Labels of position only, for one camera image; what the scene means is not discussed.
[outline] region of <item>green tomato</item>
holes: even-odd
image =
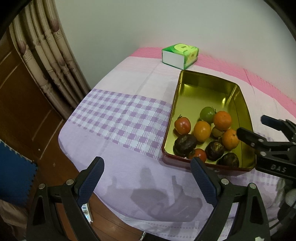
[[[216,110],[213,107],[207,106],[202,109],[200,112],[200,119],[202,121],[206,121],[209,124],[213,123],[214,115],[216,114]]]

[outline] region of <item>curtain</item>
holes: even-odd
[[[68,49],[52,1],[32,1],[9,30],[33,79],[61,116],[68,119],[90,88]]]
[[[0,216],[11,227],[11,231],[17,240],[25,238],[28,221],[28,213],[25,208],[0,199]]]

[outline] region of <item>green tissue box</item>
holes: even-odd
[[[163,63],[178,69],[187,69],[198,56],[199,49],[186,44],[176,44],[162,49]]]

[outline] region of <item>tangerine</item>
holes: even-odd
[[[231,116],[226,111],[218,111],[213,119],[215,127],[220,131],[226,131],[232,123]]]
[[[200,120],[193,129],[193,134],[199,142],[205,142],[211,135],[211,126],[208,122]]]
[[[233,129],[229,129],[226,132],[224,132],[222,136],[222,144],[227,150],[232,150],[236,148],[239,144],[237,132]]]

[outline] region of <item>gold metal tray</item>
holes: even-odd
[[[209,74],[182,70],[162,144],[165,163],[171,165],[175,165],[172,163],[177,163],[175,166],[182,166],[178,162],[185,162],[187,164],[190,162],[187,158],[174,155],[173,146],[177,139],[173,131],[174,122],[179,115],[187,117],[191,123],[191,132],[193,132],[194,125],[199,120],[200,111],[206,106],[214,107],[217,112],[220,110],[227,111],[232,118],[232,129],[236,130],[239,127],[244,127],[253,131],[246,101],[237,84]],[[210,137],[202,145],[197,145],[196,148],[205,149],[209,142],[213,140]],[[243,172],[248,172],[254,168],[255,153],[248,145],[240,141],[239,145],[231,152],[238,156],[239,168],[218,165],[216,161],[209,160],[206,161],[206,165],[215,169]]]

